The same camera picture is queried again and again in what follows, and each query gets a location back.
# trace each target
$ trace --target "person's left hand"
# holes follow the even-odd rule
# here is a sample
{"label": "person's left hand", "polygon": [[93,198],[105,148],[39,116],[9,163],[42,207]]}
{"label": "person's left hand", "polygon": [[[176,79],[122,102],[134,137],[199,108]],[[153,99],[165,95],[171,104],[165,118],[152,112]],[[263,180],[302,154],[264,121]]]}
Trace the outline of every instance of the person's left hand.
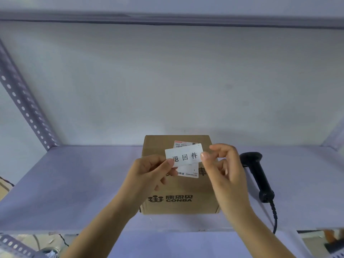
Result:
{"label": "person's left hand", "polygon": [[152,191],[166,184],[167,174],[178,175],[173,165],[173,159],[161,155],[136,159],[114,200],[133,217]]}

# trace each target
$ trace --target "person's right hand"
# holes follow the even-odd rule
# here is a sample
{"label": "person's right hand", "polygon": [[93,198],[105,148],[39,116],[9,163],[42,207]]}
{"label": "person's right hand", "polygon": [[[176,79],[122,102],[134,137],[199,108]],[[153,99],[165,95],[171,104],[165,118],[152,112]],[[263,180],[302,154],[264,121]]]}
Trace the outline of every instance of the person's right hand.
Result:
{"label": "person's right hand", "polygon": [[[251,214],[246,175],[234,146],[214,144],[209,147],[214,153],[202,152],[200,158],[212,183],[215,196],[227,219],[237,219]],[[218,157],[225,159],[217,162]]]}

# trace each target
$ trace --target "black logo on box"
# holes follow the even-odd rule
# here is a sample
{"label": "black logo on box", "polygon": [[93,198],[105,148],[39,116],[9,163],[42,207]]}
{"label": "black logo on box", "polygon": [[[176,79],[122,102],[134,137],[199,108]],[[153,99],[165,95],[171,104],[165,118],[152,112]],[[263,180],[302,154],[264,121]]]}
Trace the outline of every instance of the black logo on box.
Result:
{"label": "black logo on box", "polygon": [[207,172],[205,172],[205,169],[204,169],[204,168],[199,168],[199,169],[198,169],[198,174],[204,176],[204,175],[207,174]]}
{"label": "black logo on box", "polygon": [[166,202],[192,202],[192,195],[166,195]]}
{"label": "black logo on box", "polygon": [[162,201],[164,201],[164,197],[163,196],[157,196],[157,195],[153,195],[153,197],[149,197],[148,198],[148,201],[149,202],[152,202],[152,203],[154,203],[154,202],[162,202]]}

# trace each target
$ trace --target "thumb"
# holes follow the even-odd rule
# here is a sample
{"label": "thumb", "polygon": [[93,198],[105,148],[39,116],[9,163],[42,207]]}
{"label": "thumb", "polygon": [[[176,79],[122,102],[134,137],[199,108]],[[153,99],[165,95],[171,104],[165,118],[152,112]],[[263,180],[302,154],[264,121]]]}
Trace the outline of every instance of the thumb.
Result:
{"label": "thumb", "polygon": [[166,176],[168,172],[170,172],[171,168],[174,165],[173,159],[166,159],[164,162],[161,163],[156,169],[152,171],[152,175],[157,179],[161,180],[163,177]]}
{"label": "thumb", "polygon": [[203,166],[208,173],[209,179],[212,184],[224,179],[217,166],[214,164],[214,158],[208,152],[202,152],[200,154],[200,160],[202,160]]}

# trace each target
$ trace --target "sticker with chinese characters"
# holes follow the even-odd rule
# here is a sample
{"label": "sticker with chinese characters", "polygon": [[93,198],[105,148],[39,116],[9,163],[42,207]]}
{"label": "sticker with chinese characters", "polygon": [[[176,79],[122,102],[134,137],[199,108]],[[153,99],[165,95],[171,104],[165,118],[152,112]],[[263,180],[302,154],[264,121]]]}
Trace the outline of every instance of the sticker with chinese characters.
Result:
{"label": "sticker with chinese characters", "polygon": [[[198,144],[198,143],[176,140],[174,141],[173,148],[191,146],[195,144]],[[194,163],[194,164],[186,165],[186,166],[180,166],[177,169],[177,171],[178,171],[179,176],[186,176],[188,178],[198,178],[198,163]]]}
{"label": "sticker with chinese characters", "polygon": [[202,144],[165,149],[166,158],[172,158],[174,160],[174,167],[200,162],[200,154],[202,152]]}

